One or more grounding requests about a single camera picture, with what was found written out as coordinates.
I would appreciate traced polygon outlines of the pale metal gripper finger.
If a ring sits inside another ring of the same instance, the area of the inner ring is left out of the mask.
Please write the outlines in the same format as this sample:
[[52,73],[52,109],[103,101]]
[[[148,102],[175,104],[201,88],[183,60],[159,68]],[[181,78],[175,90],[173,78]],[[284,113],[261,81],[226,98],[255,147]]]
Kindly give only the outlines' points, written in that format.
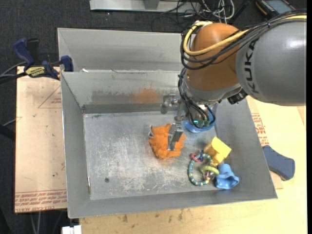
[[177,107],[180,104],[180,100],[176,94],[167,94],[163,96],[163,102],[160,105],[160,112],[162,114],[168,113],[169,109]]
[[180,123],[174,123],[171,125],[169,131],[168,131],[168,151],[174,151],[175,150],[175,144],[180,140],[180,137],[183,134],[183,128]]

